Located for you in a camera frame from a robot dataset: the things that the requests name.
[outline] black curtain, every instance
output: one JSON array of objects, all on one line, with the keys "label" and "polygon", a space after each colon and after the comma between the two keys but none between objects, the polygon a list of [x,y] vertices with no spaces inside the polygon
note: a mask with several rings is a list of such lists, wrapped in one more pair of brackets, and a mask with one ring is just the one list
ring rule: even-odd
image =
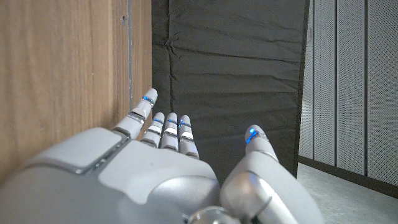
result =
[{"label": "black curtain", "polygon": [[152,1],[154,112],[190,117],[222,183],[251,124],[297,175],[309,1]]}]

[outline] perforated metal panel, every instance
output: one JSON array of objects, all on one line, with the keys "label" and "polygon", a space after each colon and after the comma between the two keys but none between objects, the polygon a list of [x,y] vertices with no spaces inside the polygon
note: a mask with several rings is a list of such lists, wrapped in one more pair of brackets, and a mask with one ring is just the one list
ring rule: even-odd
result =
[{"label": "perforated metal panel", "polygon": [[314,4],[314,155],[335,165],[335,1]]},{"label": "perforated metal panel", "polygon": [[368,0],[368,176],[398,185],[397,0]]},{"label": "perforated metal panel", "polygon": [[337,167],[364,175],[364,0],[337,2]]},{"label": "perforated metal panel", "polygon": [[312,30],[312,6],[313,1],[310,1],[310,9],[308,12],[308,32],[307,32],[307,47],[305,50],[305,69],[303,81],[303,104],[301,110],[301,125],[300,125],[300,149],[298,154],[310,159],[313,159],[313,134],[312,134],[312,44],[313,44],[313,30]]}]

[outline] robotic hand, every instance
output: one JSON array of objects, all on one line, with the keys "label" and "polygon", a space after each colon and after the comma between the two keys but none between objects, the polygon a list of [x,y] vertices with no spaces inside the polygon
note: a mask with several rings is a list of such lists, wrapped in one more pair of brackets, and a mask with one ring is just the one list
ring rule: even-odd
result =
[{"label": "robotic hand", "polygon": [[0,188],[3,223],[323,223],[259,126],[220,189],[188,116],[154,116],[149,90],[112,131],[83,131],[29,160]]}]

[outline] wooden wall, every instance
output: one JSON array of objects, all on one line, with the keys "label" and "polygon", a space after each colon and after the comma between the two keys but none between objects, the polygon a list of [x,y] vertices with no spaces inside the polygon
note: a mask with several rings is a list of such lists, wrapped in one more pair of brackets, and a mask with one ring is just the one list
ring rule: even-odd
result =
[{"label": "wooden wall", "polygon": [[[128,113],[127,2],[0,0],[0,182],[41,150]],[[136,99],[151,83],[150,1],[131,5],[141,7],[132,14]]]}]

